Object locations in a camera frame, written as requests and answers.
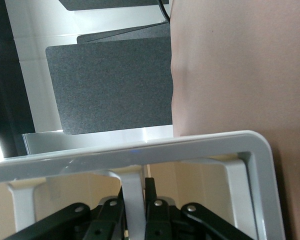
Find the black panel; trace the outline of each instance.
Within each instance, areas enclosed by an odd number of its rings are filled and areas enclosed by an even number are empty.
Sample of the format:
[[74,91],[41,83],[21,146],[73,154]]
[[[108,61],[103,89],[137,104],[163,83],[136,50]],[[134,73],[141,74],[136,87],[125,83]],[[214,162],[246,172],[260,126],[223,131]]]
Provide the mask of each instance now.
[[157,37],[170,37],[170,25],[168,23],[158,23],[147,26],[138,26],[114,31],[81,35],[77,37],[77,43],[100,43]]
[[52,46],[46,56],[65,133],[172,124],[170,37]]
[[0,0],[0,144],[5,157],[26,155],[22,134],[34,124],[4,0]]
[[69,11],[157,5],[157,0],[59,0]]

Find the black cable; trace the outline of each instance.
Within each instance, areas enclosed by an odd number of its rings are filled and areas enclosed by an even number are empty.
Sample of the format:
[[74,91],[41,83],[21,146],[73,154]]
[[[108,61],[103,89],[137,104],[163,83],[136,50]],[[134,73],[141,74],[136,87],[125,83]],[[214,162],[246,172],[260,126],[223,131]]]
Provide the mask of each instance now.
[[156,2],[158,3],[161,13],[164,16],[165,20],[168,22],[168,24],[170,24],[170,17],[165,9],[164,4],[162,3],[162,0],[156,0]]

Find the brown cardboard surface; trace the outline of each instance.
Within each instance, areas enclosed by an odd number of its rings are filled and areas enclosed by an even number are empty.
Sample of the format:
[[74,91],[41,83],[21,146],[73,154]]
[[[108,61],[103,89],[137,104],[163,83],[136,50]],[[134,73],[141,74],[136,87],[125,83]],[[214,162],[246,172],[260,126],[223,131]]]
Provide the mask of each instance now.
[[174,0],[171,45],[174,135],[264,135],[300,239],[300,1]]

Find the screw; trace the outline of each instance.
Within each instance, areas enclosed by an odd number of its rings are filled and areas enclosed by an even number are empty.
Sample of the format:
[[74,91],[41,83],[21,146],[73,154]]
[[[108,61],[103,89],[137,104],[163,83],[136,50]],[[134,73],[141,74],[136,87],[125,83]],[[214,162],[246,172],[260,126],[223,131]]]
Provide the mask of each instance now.
[[74,211],[80,213],[83,209],[85,209],[83,206],[78,206]]
[[197,209],[195,206],[193,205],[189,205],[187,208],[186,208],[189,212],[195,212]]
[[162,201],[161,200],[156,200],[154,202],[154,205],[156,205],[157,207],[161,206],[162,205]]
[[110,206],[115,206],[115,205],[117,205],[117,201],[111,201],[110,202]]

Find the silver screw head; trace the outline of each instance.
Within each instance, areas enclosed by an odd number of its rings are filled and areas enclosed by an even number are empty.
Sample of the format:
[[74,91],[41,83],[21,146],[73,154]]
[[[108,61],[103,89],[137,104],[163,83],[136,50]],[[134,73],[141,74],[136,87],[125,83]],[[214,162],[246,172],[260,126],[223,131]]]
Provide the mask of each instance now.
[[187,208],[186,208],[189,212],[195,212],[197,209],[195,206],[193,205],[189,205]]
[[154,205],[157,206],[157,207],[159,207],[159,206],[162,205],[162,201],[161,201],[161,200],[156,200],[156,201],[154,202]]
[[111,201],[110,202],[110,206],[115,206],[115,205],[117,205],[117,201]]
[[83,209],[85,209],[83,206],[78,206],[74,211],[80,213]]

